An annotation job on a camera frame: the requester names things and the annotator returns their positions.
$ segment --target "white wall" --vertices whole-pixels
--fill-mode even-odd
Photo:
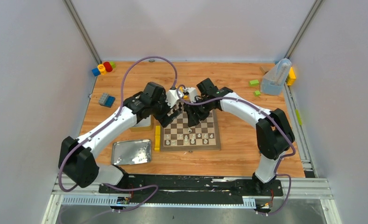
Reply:
[[[291,59],[317,170],[343,223],[368,223],[368,1],[325,1]]]
[[[314,0],[73,0],[103,60],[282,59]]]
[[[96,66],[60,0],[0,0],[0,223],[40,223]]]

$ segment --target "red block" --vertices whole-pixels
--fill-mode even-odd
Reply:
[[[113,67],[111,66],[111,64],[109,62],[104,62],[103,65],[106,68],[107,72],[113,71]]]

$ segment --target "blue block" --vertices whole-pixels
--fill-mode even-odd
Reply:
[[[99,71],[98,68],[92,69],[92,73],[93,73],[94,76],[100,75],[100,71]]]
[[[115,97],[110,96],[110,97],[107,98],[107,101],[104,104],[104,106],[111,107],[113,105],[114,101],[115,101]]]

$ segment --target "chessboard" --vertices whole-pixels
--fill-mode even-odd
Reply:
[[[161,152],[220,149],[219,127],[214,110],[197,126],[188,128],[188,115],[183,111],[166,128],[161,128]]]

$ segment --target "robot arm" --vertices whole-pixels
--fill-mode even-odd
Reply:
[[[195,102],[193,90],[196,93],[195,88],[188,88],[186,94],[189,95],[192,102]],[[80,142],[85,141],[70,156],[63,172],[82,188],[89,186],[92,182],[117,185],[123,177],[122,171],[112,165],[97,164],[95,158],[122,132],[150,115],[153,115],[163,127],[166,127],[182,112],[180,107],[178,110],[172,110],[178,99],[176,90],[166,92],[161,85],[148,83],[144,91],[124,100],[119,116],[117,116],[118,108],[109,118],[88,133],[77,139],[70,136],[64,139],[60,151],[59,167],[67,154]]]
[[[262,154],[260,164],[253,174],[253,179],[258,183],[256,188],[259,191],[267,189],[268,185],[276,178],[275,167],[279,162],[279,158],[285,154],[290,146],[280,132],[273,129],[272,122],[261,111],[272,117],[289,140],[294,142],[295,137],[284,112],[280,109],[274,111],[264,109],[247,101],[247,103],[258,108],[258,111],[247,104],[238,102],[238,99],[244,99],[231,89],[226,87],[218,89],[210,79],[205,79],[197,87],[201,92],[201,97],[196,100],[197,103],[220,97],[231,99],[215,100],[198,106],[184,105],[184,110],[188,114],[188,126],[199,124],[201,120],[207,118],[210,110],[213,109],[229,112],[249,123],[256,129],[257,145]]]

